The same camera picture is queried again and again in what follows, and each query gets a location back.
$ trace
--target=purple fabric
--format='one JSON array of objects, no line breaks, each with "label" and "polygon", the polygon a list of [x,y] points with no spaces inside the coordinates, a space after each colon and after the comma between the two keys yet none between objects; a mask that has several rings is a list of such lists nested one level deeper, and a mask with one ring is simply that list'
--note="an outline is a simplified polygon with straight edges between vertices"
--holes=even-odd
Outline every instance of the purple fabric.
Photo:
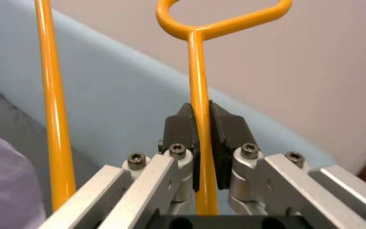
[{"label": "purple fabric", "polygon": [[0,139],[0,229],[37,228],[45,220],[30,161]]}]

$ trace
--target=hex socket bolt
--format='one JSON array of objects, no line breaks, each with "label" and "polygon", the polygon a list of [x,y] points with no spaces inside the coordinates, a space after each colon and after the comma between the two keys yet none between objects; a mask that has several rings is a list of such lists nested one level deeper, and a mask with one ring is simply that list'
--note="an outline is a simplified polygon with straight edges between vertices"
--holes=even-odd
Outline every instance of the hex socket bolt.
[{"label": "hex socket bolt", "polygon": [[169,147],[170,156],[176,160],[181,160],[186,156],[186,147],[183,144],[175,143]]},{"label": "hex socket bolt", "polygon": [[241,156],[246,159],[257,159],[259,147],[253,143],[245,143],[241,147]]},{"label": "hex socket bolt", "polygon": [[132,170],[138,170],[146,166],[146,155],[143,153],[132,153],[128,156],[128,166]]},{"label": "hex socket bolt", "polygon": [[287,152],[285,157],[289,159],[293,164],[299,168],[303,168],[303,163],[305,162],[305,157],[298,152]]}]

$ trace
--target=yellow handle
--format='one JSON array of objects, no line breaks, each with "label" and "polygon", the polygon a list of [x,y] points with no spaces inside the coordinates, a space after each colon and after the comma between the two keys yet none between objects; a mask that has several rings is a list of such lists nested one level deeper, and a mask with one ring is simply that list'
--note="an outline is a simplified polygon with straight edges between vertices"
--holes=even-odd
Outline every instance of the yellow handle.
[{"label": "yellow handle", "polygon": [[169,8],[178,0],[159,0],[156,18],[170,35],[189,45],[190,97],[200,139],[200,190],[196,193],[199,215],[218,214],[216,181],[210,138],[209,99],[205,76],[203,41],[244,30],[282,17],[292,0],[279,0],[270,8],[203,26],[188,26],[176,22]]},{"label": "yellow handle", "polygon": [[51,200],[57,210],[76,191],[59,57],[49,0],[35,0],[49,143]]}]

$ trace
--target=light blue cushion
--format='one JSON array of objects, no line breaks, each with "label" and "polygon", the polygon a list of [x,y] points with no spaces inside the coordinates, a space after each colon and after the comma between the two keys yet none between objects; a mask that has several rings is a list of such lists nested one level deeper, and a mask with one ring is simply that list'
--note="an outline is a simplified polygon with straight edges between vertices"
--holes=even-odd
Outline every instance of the light blue cushion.
[{"label": "light blue cushion", "polygon": [[[0,0],[0,92],[44,124],[33,4]],[[54,19],[72,144],[99,165],[120,166],[133,151],[155,154],[164,119],[189,101],[188,78],[61,13],[55,12]],[[312,167],[334,162],[260,112],[215,89],[209,94],[227,111],[245,117],[266,155],[294,150]],[[228,211],[226,204],[222,208]]]}]

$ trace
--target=white wall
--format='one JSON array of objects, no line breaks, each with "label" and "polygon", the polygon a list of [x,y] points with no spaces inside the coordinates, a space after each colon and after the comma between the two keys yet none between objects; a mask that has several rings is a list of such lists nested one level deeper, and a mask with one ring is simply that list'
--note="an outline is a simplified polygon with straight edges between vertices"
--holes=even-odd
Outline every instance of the white wall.
[{"label": "white wall", "polygon": [[[155,19],[156,0],[51,0],[90,27],[187,73],[187,47]],[[275,1],[183,0],[203,24]],[[292,128],[357,172],[366,162],[366,0],[294,0],[282,19],[204,45],[208,82]]]}]

